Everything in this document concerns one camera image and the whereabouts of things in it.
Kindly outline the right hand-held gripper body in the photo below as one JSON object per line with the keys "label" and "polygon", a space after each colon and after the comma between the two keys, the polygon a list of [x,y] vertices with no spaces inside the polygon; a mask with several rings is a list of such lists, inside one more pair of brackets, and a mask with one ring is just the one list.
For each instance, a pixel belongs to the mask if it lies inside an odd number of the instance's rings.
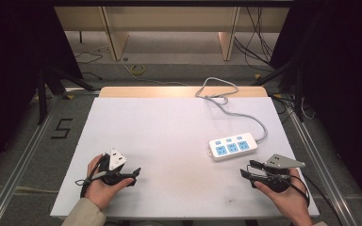
{"label": "right hand-held gripper body", "polygon": [[265,179],[263,184],[277,193],[289,188],[290,169],[304,168],[305,163],[297,161],[280,154],[274,154],[266,162],[261,163],[259,168],[264,171]]}

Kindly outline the person's left hand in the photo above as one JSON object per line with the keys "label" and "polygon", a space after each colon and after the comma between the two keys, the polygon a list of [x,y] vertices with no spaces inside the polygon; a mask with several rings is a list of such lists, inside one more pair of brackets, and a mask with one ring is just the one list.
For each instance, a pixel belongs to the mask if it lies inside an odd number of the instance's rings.
{"label": "person's left hand", "polygon": [[132,182],[132,178],[121,180],[115,186],[108,186],[101,180],[92,181],[85,192],[85,198],[94,203],[101,211],[105,210],[113,197]]}

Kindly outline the white power strip blue sockets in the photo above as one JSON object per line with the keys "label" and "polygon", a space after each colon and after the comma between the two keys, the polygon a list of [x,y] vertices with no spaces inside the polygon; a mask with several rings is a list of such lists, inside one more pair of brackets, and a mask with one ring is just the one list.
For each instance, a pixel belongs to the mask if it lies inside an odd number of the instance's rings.
{"label": "white power strip blue sockets", "polygon": [[250,133],[231,137],[217,138],[209,141],[209,155],[215,161],[221,161],[251,153],[258,145]]}

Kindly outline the wooden shelf frame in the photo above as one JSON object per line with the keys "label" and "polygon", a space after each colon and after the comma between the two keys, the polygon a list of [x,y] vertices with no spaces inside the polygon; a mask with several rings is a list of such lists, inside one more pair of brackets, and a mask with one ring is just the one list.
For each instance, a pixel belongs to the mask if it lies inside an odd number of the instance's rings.
{"label": "wooden shelf frame", "polygon": [[287,8],[265,7],[56,7],[65,31],[104,31],[112,57],[119,60],[130,32],[216,32],[222,58],[231,58],[238,32],[279,33]]}

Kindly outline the wooden table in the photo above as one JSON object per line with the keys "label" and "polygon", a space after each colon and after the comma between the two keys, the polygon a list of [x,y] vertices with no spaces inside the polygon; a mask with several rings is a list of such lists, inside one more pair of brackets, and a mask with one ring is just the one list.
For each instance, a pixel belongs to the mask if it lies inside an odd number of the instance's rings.
{"label": "wooden table", "polygon": [[[194,97],[199,87],[104,87],[100,98],[189,98]],[[227,93],[228,97],[267,97],[267,91],[262,87],[239,87],[235,92],[232,87],[208,86],[202,90],[202,95]]]}

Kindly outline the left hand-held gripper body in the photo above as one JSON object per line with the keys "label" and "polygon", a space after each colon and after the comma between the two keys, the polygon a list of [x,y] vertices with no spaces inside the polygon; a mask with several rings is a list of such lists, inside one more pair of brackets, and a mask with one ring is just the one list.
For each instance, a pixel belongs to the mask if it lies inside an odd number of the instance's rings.
{"label": "left hand-held gripper body", "polygon": [[125,179],[127,174],[121,174],[121,170],[126,161],[127,159],[115,149],[112,149],[110,153],[105,153],[99,166],[99,171],[104,173],[101,180],[106,185],[114,186]]}

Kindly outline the person's right hand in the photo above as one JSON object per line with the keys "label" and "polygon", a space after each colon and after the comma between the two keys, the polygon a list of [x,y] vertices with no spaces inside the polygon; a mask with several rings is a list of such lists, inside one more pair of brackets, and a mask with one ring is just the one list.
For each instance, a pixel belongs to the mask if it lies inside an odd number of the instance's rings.
{"label": "person's right hand", "polygon": [[298,170],[290,169],[289,174],[292,186],[284,192],[274,192],[258,181],[255,181],[255,186],[271,199],[280,213],[288,218],[294,226],[313,226],[305,198],[306,188],[300,181]]}

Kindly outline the black metal stand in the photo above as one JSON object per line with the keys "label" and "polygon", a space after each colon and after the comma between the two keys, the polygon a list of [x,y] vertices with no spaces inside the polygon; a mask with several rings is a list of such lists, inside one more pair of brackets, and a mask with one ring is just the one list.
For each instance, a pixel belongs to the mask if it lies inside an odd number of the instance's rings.
{"label": "black metal stand", "polygon": [[303,114],[303,73],[299,69],[297,63],[293,60],[286,63],[284,66],[275,70],[274,72],[268,74],[264,78],[260,78],[254,82],[254,86],[262,86],[267,82],[272,81],[278,76],[282,76],[281,82],[278,85],[278,89],[282,92],[291,91],[294,95],[294,104],[295,114],[300,121],[304,120]]}
{"label": "black metal stand", "polygon": [[38,78],[38,97],[39,97],[39,122],[38,125],[41,125],[45,118],[47,117],[47,96],[45,87],[48,87],[54,95],[63,96],[65,93],[65,88],[61,83],[61,79],[69,80],[73,84],[78,85],[80,88],[83,88],[88,91],[96,91],[97,88],[89,85],[84,82],[81,78],[77,78],[70,73],[63,71],[57,67],[53,66],[43,66],[40,72],[37,75]]}

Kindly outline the aluminium rail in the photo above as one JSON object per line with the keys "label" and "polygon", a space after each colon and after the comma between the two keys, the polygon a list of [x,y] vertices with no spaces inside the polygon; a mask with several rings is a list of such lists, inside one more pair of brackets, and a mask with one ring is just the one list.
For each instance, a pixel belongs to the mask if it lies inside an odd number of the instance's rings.
{"label": "aluminium rail", "polygon": [[61,225],[50,213],[96,96],[50,96],[43,122],[38,102],[28,104],[0,154],[0,226]]}
{"label": "aluminium rail", "polygon": [[300,121],[295,114],[294,106],[286,106],[288,113],[287,119],[291,119],[296,132],[298,133],[304,149],[308,154],[311,163],[321,181],[323,190],[320,190],[315,183],[312,184],[324,198],[324,201],[329,204],[332,212],[337,218],[340,226],[357,226],[357,221],[354,218],[352,209],[344,198],[342,191],[337,185],[335,177],[327,167],[324,158],[321,156],[315,139],[311,136],[305,123]]}

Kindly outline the dark curtain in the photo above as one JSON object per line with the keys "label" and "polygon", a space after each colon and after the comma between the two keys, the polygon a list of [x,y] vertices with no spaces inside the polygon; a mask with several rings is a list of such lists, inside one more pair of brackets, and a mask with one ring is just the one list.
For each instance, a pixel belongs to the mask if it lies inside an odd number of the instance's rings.
{"label": "dark curtain", "polygon": [[362,0],[292,0],[271,65],[298,58],[303,93],[362,191]]}
{"label": "dark curtain", "polygon": [[81,76],[55,8],[33,0],[0,0],[0,153],[46,67]]}

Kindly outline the white table board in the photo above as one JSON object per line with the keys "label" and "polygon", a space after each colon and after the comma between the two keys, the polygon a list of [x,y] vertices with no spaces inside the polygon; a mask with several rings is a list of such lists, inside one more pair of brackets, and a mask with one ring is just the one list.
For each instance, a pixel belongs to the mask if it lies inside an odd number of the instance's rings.
{"label": "white table board", "polygon": [[[255,151],[214,161],[209,141],[250,133]],[[250,160],[294,155],[270,98],[232,98],[218,108],[200,98],[97,98],[51,212],[66,217],[80,198],[76,181],[98,154],[116,149],[138,168],[134,186],[120,191],[107,208],[110,218],[277,218],[264,194],[240,175]]]}

